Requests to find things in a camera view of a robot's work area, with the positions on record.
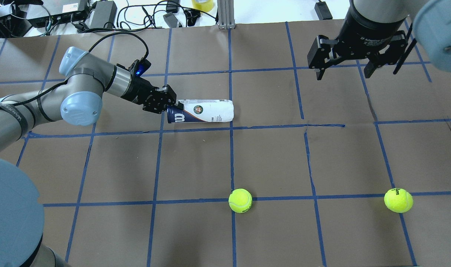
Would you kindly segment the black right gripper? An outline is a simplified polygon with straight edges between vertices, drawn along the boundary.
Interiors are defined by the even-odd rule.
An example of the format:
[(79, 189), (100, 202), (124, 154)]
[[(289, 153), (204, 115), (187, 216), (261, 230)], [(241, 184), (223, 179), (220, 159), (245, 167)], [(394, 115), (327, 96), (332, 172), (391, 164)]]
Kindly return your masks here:
[(398, 29), (406, 16), (402, 0), (351, 0), (337, 40), (324, 35), (314, 39), (307, 53), (308, 67), (322, 80), (325, 70), (338, 65), (339, 59), (368, 58), (363, 74), (370, 78), (376, 69), (394, 65), (404, 55), (408, 38)]

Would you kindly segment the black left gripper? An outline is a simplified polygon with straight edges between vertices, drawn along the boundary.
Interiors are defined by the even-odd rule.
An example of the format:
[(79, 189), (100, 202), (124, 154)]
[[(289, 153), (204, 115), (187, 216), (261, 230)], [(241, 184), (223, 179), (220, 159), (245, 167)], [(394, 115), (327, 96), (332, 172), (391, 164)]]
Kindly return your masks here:
[(176, 92), (170, 85), (159, 88), (137, 76), (132, 78), (121, 98), (136, 105), (142, 105), (144, 111), (156, 114), (184, 110), (184, 104), (177, 102)]

